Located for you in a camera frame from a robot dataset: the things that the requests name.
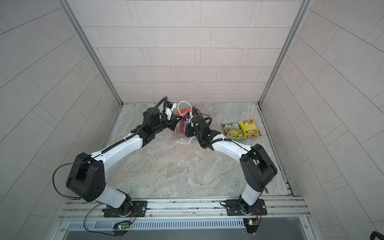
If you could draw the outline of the red paper gift bag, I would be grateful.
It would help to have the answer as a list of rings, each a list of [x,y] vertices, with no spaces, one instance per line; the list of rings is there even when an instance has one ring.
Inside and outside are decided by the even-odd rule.
[[[180,109],[181,104],[187,104],[189,108],[184,110]],[[196,137],[187,137],[186,128],[191,123],[192,117],[192,105],[187,101],[181,101],[177,105],[174,105],[173,114],[182,116],[181,120],[177,124],[176,130],[174,131],[174,140],[176,144],[181,145],[193,145],[197,144],[198,140]]]

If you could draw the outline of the green snack packet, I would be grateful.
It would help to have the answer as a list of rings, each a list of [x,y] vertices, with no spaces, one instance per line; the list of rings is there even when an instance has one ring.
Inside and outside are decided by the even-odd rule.
[[[243,130],[241,129],[238,123],[227,123],[222,124],[222,127],[225,131],[225,136],[232,140],[242,140],[245,139]]]

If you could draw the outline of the yellow snack packet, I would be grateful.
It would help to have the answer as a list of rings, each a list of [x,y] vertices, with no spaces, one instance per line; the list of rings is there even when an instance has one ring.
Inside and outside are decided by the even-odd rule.
[[[257,127],[254,119],[239,121],[238,124],[246,139],[262,136],[262,133]]]

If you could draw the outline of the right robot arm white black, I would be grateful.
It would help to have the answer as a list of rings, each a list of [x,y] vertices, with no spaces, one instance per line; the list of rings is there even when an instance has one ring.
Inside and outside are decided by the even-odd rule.
[[[247,185],[239,197],[238,208],[246,215],[256,212],[261,205],[260,196],[278,173],[263,146],[243,145],[211,130],[206,118],[196,109],[192,110],[187,133],[196,137],[203,149],[221,152],[240,163]]]

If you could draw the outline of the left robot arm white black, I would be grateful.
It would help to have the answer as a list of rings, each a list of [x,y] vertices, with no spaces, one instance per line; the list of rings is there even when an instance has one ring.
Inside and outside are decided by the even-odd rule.
[[[106,172],[114,164],[136,150],[146,146],[156,134],[165,130],[175,130],[180,116],[173,114],[174,103],[166,101],[163,111],[148,108],[144,121],[125,138],[113,145],[92,154],[76,156],[69,173],[66,187],[86,202],[96,201],[105,204],[105,217],[126,217],[133,213],[131,197],[106,183]]]

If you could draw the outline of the purple snack packet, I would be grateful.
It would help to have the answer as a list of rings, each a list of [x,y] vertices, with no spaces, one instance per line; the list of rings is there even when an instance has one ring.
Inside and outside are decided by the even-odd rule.
[[[185,131],[187,126],[191,124],[191,111],[187,112],[183,118],[182,118],[182,123],[181,123],[181,127],[182,127],[182,130]]]

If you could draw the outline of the left circuit board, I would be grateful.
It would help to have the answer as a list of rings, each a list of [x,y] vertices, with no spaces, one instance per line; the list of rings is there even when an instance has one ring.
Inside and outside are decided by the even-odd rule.
[[[131,227],[132,221],[121,221],[115,223],[113,226],[114,231],[128,231]]]

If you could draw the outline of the circuit board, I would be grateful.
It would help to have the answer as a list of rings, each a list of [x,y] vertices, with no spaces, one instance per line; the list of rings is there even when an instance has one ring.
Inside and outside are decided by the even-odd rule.
[[[261,223],[259,219],[243,219],[243,222],[248,234],[255,234]]]
[[[113,226],[114,231],[128,231],[131,227],[132,221],[121,221],[115,223]]]

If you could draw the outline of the right circuit board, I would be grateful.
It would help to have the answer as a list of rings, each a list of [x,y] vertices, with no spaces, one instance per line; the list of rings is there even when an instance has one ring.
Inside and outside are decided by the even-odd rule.
[[[255,234],[261,223],[259,219],[243,219],[243,222],[248,234]]]

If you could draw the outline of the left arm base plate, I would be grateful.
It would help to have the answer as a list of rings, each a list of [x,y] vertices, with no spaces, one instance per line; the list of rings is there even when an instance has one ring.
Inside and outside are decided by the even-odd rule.
[[[147,210],[147,201],[128,201],[124,202],[119,208],[107,206],[102,209],[104,218],[134,218],[144,217]]]

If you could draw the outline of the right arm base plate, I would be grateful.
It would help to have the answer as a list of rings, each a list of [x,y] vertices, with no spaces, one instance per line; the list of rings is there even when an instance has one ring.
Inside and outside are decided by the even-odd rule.
[[[248,205],[242,198],[220,202],[225,207],[228,216],[266,216],[267,208],[263,199],[258,199],[253,205]]]

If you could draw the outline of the aluminium mounting rail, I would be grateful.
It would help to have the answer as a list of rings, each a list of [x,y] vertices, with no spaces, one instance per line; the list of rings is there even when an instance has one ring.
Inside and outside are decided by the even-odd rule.
[[[239,200],[230,197],[215,198],[168,198],[168,199],[135,199],[133,208],[138,220],[160,219],[218,219],[229,217],[310,217],[310,211],[302,197],[264,196],[256,203],[257,210],[252,214],[244,214]],[[87,203],[81,200],[68,200],[59,214],[58,220],[123,220],[124,218],[104,218],[102,209],[106,205]]]

